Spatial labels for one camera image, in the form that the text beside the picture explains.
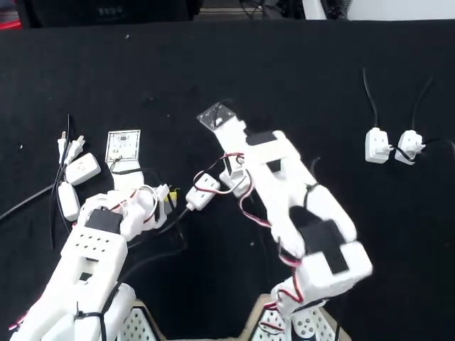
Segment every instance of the white electrical plug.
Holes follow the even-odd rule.
[[[62,205],[63,215],[70,222],[74,222],[79,216],[79,199],[77,198],[74,187],[67,182],[62,182],[58,186],[58,199]]]
[[[82,153],[83,146],[85,144],[84,136],[79,136],[77,140],[74,140],[71,143],[71,146],[68,148],[68,153],[66,154],[65,165],[69,165],[79,154]]]
[[[413,165],[414,159],[418,153],[422,152],[425,145],[422,143],[422,135],[418,134],[415,130],[406,130],[398,141],[398,148],[406,154],[407,158],[402,154],[401,151],[395,152],[395,159],[406,163],[407,165]]]
[[[389,145],[387,133],[377,127],[372,128],[365,137],[365,160],[384,163],[388,160],[393,147]]]
[[[101,172],[100,165],[92,153],[81,156],[65,169],[66,180],[73,186],[79,185]]]
[[[65,146],[66,146],[66,131],[62,132],[62,137],[60,137],[57,140],[57,144],[58,144],[58,154],[59,154],[58,163],[61,163],[62,158],[63,158],[63,152],[65,151]],[[71,142],[69,141],[67,151],[70,149],[70,147],[71,147]]]
[[[207,190],[219,190],[220,183],[212,178],[209,174],[204,173],[198,181],[196,181],[196,185],[199,188],[204,188]],[[197,190],[196,187],[192,187],[188,194],[185,196],[186,199],[186,207],[193,211],[197,209],[198,211],[202,210],[215,196],[215,193],[204,192],[202,190]]]

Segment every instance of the power adapter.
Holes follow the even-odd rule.
[[[365,160],[372,163],[384,163],[389,159],[393,147],[389,145],[387,133],[375,127],[365,137]]]
[[[70,222],[74,222],[79,216],[79,199],[77,198],[74,187],[67,183],[62,182],[58,186],[58,199],[62,205],[63,215]]]
[[[416,155],[421,153],[422,149],[425,148],[422,141],[422,135],[418,134],[415,130],[406,130],[398,141],[395,160],[406,163],[407,165],[413,165]]]
[[[207,190],[220,189],[220,183],[207,173],[204,173],[198,181],[196,181],[196,185],[199,188],[205,188]],[[185,196],[187,202],[186,207],[190,211],[193,211],[194,209],[200,211],[213,199],[215,194],[216,193],[198,190],[193,186]]]
[[[91,153],[81,156],[70,163],[65,170],[66,180],[73,186],[93,178],[101,172],[97,159]]]

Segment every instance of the black tablecloth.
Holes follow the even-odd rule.
[[[229,98],[251,130],[283,130],[306,164],[320,156],[318,180],[355,222],[374,274],[348,297],[343,326],[353,339],[442,340],[454,303],[454,152],[435,143],[414,166],[366,163],[373,116],[361,68],[392,143],[410,127],[430,75],[416,129],[425,139],[453,139],[454,34],[453,21],[2,32],[0,211],[53,182],[67,114],[103,164],[102,175],[78,186],[81,202],[112,188],[105,144],[108,131],[121,129],[141,129],[141,164],[185,193],[222,153],[195,116]],[[51,251],[48,197],[0,224],[2,330],[45,287],[65,241],[61,222],[57,230]],[[269,232],[230,196],[187,216],[183,232],[186,251],[145,266],[129,283],[169,338],[238,335],[257,296],[289,275]],[[132,250],[127,266],[179,243],[176,231],[154,239]]]

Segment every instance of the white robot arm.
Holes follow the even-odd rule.
[[[166,221],[167,185],[89,198],[43,294],[11,340],[114,340],[136,299],[117,283],[127,242]]]
[[[283,132],[247,135],[244,121],[221,103],[198,119],[216,135],[227,155],[243,155],[242,163],[229,158],[220,179],[230,188],[237,186],[234,194],[241,198],[245,191],[256,189],[272,236],[283,250],[280,258],[292,267],[293,276],[272,290],[274,302],[265,308],[288,318],[296,309],[346,292],[372,273],[353,221],[316,182]],[[243,172],[249,180],[236,185]],[[316,221],[303,220],[305,212]]]

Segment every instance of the black cable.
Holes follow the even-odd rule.
[[[142,259],[139,263],[136,263],[132,268],[130,268],[130,270],[128,270],[127,272],[125,272],[121,277],[120,279],[118,280],[118,282],[125,282],[126,280],[128,280],[129,277],[131,277],[131,275],[136,272],[138,269],[140,269],[141,267],[143,267],[145,264],[147,263],[150,263],[152,261],[157,261],[159,259],[162,259],[162,258],[165,258],[165,257],[169,257],[169,256],[175,256],[177,254],[179,254],[180,252],[182,252],[183,250],[186,249],[186,247],[188,246],[187,243],[186,243],[186,240],[185,238],[183,237],[183,234],[182,234],[182,231],[181,229],[179,228],[178,229],[179,232],[180,232],[180,237],[182,239],[182,242],[183,242],[183,245],[181,248],[177,249],[177,250],[173,250],[173,251],[169,251],[169,252],[164,252],[162,254],[157,254],[156,256],[152,256],[152,257],[148,257],[148,258],[145,258],[145,259]]]
[[[174,219],[172,222],[169,223],[169,225],[163,227],[163,228],[159,228],[159,229],[155,229],[155,230],[151,230],[149,231],[149,234],[151,235],[150,237],[155,237],[155,236],[159,236],[160,234],[163,234],[167,231],[169,231],[170,229],[172,229],[176,224],[178,224],[180,222],[180,220],[182,220],[183,217],[185,217],[185,215],[188,213],[188,212],[191,212],[188,208],[184,209],[176,219]],[[137,247],[138,245],[144,243],[146,241],[145,238],[143,238],[142,240],[139,240],[137,241],[136,243],[133,243],[131,245],[128,246],[128,249],[132,249],[134,247]]]
[[[135,169],[127,169],[127,170],[114,170],[115,164],[120,161],[121,158],[117,158],[114,160],[112,165],[109,167],[109,170],[111,171],[112,174],[115,175],[126,175],[126,174],[131,174],[131,173],[136,173],[136,172],[142,172],[142,173],[148,173],[152,174],[155,177],[155,180],[158,181],[158,184],[162,184],[163,182],[161,181],[158,173],[151,168],[135,168]]]
[[[411,116],[411,129],[415,130],[415,115],[420,109],[420,103],[424,99],[425,95],[428,93],[430,85],[433,83],[433,76],[430,76],[427,80],[427,83],[422,88],[419,96],[415,99],[414,104],[412,105],[412,116]]]
[[[336,323],[335,341],[340,340],[340,329],[341,329],[341,325],[339,323]]]
[[[53,187],[53,184],[52,185],[49,185],[47,187],[44,187],[42,190],[40,190],[39,192],[31,195],[30,197],[26,198],[24,201],[20,202],[19,204],[17,204],[16,206],[13,206],[12,208],[10,208],[9,210],[7,210],[5,213],[2,213],[0,215],[0,222],[2,220],[5,220],[9,215],[11,215],[12,213],[14,213],[15,211],[17,211],[19,208],[27,205],[29,202],[35,200],[37,197],[40,197],[42,196],[43,194],[49,192]]]
[[[375,115],[374,127],[378,128],[379,127],[378,109],[376,108],[375,101],[373,101],[373,98],[371,97],[370,87],[368,86],[368,81],[367,81],[367,70],[365,68],[362,69],[362,74],[363,74],[363,86],[367,93],[368,100],[370,101],[370,105],[371,105],[371,109],[373,110],[373,114]]]
[[[409,162],[414,162],[415,158],[411,158],[409,155],[405,153],[400,147],[393,147],[394,150],[398,151],[401,155],[403,155],[403,158],[408,160]]]
[[[55,176],[54,184],[52,187],[52,191],[50,192],[50,204],[49,204],[49,235],[50,235],[50,247],[51,249],[55,246],[54,240],[54,225],[55,225],[55,192],[57,190],[58,185],[60,184],[61,178],[65,174],[65,158],[68,152],[69,144],[70,144],[70,128],[71,128],[71,116],[68,115],[68,127],[66,131],[66,139],[65,139],[65,148],[63,149],[62,159],[60,160],[60,165],[57,170],[57,175]]]

